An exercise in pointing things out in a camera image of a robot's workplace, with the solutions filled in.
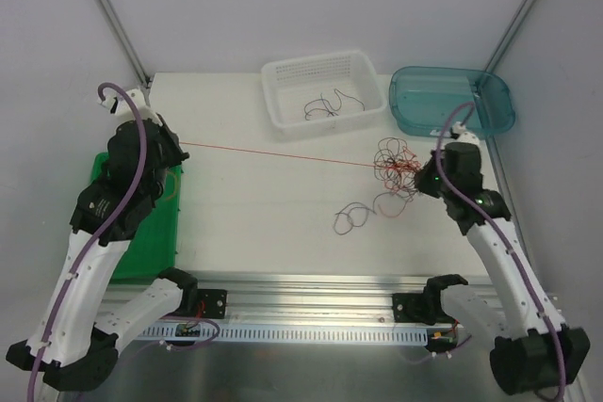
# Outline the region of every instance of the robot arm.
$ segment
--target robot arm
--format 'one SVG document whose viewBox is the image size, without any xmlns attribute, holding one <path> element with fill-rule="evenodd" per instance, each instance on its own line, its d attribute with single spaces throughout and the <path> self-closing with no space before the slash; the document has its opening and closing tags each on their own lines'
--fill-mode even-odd
<svg viewBox="0 0 603 402">
<path fill-rule="evenodd" d="M 121 124 L 107 143 L 101 175 L 77 199 L 68 253 L 46 313 L 34 334 L 7 353 L 7 360 L 17 367 L 32 374 L 44 372 L 44 382 L 59 391 L 95 389 L 145 328 L 169 313 L 194 314 L 197 302 L 197 280 L 170 268 L 118 311 L 97 318 L 117 263 L 163 194 L 167 170 L 188 158 L 177 135 L 145 104 L 141 91 L 131 90 L 128 97 L 114 89 L 130 108 L 117 97 L 101 96 L 101 104 Z M 132 121 L 135 110 L 137 118 Z M 141 131 L 146 140 L 140 140 Z M 137 178 L 138 185 L 133 186 Z M 126 196 L 130 198 L 123 204 Z"/>
<path fill-rule="evenodd" d="M 415 185 L 419 192 L 444 200 L 448 216 L 457 222 L 486 267 L 505 319 L 463 279 L 440 288 L 438 304 L 491 350 L 492 372 L 505 393 L 556 386 L 562 373 L 564 381 L 572 383 L 590 348 L 589 339 L 583 329 L 570 329 L 546 297 L 500 194 L 483 189 L 477 137 L 459 123 L 451 132 L 456 141 L 442 153 L 432 154 L 416 175 Z"/>
</svg>

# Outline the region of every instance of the blue plastic tray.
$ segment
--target blue plastic tray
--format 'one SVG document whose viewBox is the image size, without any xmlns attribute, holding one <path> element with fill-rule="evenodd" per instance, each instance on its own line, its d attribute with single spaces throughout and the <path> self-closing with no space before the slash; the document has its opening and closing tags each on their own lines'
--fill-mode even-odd
<svg viewBox="0 0 603 402">
<path fill-rule="evenodd" d="M 484 138 L 508 131 L 515 123 L 511 93 L 497 75 L 484 71 L 409 66 L 389 86 L 389 106 L 399 129 L 411 136 L 437 136 L 459 104 L 473 102 L 467 127 Z M 456 121 L 461 121 L 461 112 Z"/>
</svg>

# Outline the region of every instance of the metal pole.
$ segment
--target metal pole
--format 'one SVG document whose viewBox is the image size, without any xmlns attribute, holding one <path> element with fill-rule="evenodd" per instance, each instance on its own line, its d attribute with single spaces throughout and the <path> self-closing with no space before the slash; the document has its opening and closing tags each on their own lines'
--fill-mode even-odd
<svg viewBox="0 0 603 402">
<path fill-rule="evenodd" d="M 130 66 L 132 67 L 132 70 L 136 74 L 136 77 L 139 79 L 140 83 L 145 88 L 148 88 L 149 83 L 151 81 L 151 77 L 149 77 L 148 73 L 146 71 L 144 71 L 144 67 L 142 66 L 142 63 L 140 62 L 139 56 L 137 55 L 136 50 L 134 49 L 134 46 L 132 46 L 130 39 L 128 39 L 128 36 L 125 33 L 122 23 L 120 22 L 120 19 L 118 18 L 117 13 L 115 12 L 115 9 L 111 5 L 111 2 L 109 0 L 95 0 L 95 1 L 96 1 L 96 4 L 98 5 L 99 9 L 103 13 L 103 16 L 105 16 L 106 23 L 108 24 L 109 28 L 111 29 L 111 32 L 113 32 L 113 35 L 114 35 L 115 39 L 117 40 L 118 44 L 122 48 L 122 51 L 125 54 L 125 57 L 128 60 L 128 63 L 130 64 Z"/>
<path fill-rule="evenodd" d="M 497 44 L 497 48 L 494 53 L 488 59 L 484 70 L 488 72 L 494 72 L 497 69 L 498 64 L 507 54 L 507 51 L 511 47 L 517 32 L 525 22 L 526 18 L 530 14 L 537 0 L 523 0 L 521 5 L 517 9 L 517 12 L 513 16 L 513 19 L 507 26 L 505 33 Z"/>
</svg>

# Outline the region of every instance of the white table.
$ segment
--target white table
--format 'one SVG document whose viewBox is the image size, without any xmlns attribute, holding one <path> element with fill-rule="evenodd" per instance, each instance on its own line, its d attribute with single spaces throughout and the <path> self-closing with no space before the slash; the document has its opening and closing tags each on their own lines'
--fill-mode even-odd
<svg viewBox="0 0 603 402">
<path fill-rule="evenodd" d="M 387 90 L 388 76 L 381 76 Z M 153 108 L 181 141 L 371 164 L 377 143 L 402 137 L 421 162 L 434 138 L 408 137 L 389 112 L 371 129 L 293 142 L 272 130 L 259 74 L 159 73 Z M 203 272 L 483 277 L 485 269 L 441 200 L 416 197 L 395 219 L 371 216 L 345 236 L 334 213 L 371 203 L 371 168 L 183 145 L 176 264 Z M 497 188 L 485 144 L 484 186 Z"/>
</svg>

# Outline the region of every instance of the tangled wire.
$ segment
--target tangled wire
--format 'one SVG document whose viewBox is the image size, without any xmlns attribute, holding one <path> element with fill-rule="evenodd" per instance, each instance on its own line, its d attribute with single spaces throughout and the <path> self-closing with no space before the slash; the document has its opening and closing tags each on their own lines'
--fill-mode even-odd
<svg viewBox="0 0 603 402">
<path fill-rule="evenodd" d="M 359 99 L 354 98 L 353 96 L 348 96 L 347 94 L 343 93 L 340 89 L 335 88 L 333 92 L 334 95 L 337 97 L 337 100 L 339 101 L 339 105 L 337 107 L 334 107 L 331 104 L 331 101 L 324 98 L 324 96 L 322 96 L 322 93 L 320 93 L 320 97 L 318 99 L 310 101 L 303 107 L 303 113 L 305 114 L 306 121 L 310 121 L 312 117 L 316 116 L 315 114 L 317 112 L 319 113 L 319 115 L 325 115 L 322 118 L 338 117 L 339 111 L 341 110 L 341 107 L 343 107 L 344 99 L 352 100 L 359 104 L 362 107 L 363 112 L 367 109 L 365 107 L 365 103 L 363 103 Z"/>
<path fill-rule="evenodd" d="M 370 206 L 353 201 L 335 214 L 333 230 L 345 235 L 354 228 L 361 228 L 368 221 L 370 214 L 378 213 L 384 217 L 396 218 L 404 211 L 408 202 L 417 193 L 415 174 L 421 169 L 416 154 L 408 149 L 408 144 L 401 138 L 388 137 L 379 142 L 379 150 L 373 161 L 375 178 L 383 181 L 386 191 L 373 199 Z M 386 213 L 380 201 L 384 197 L 400 200 L 401 207 L 395 214 Z"/>
</svg>

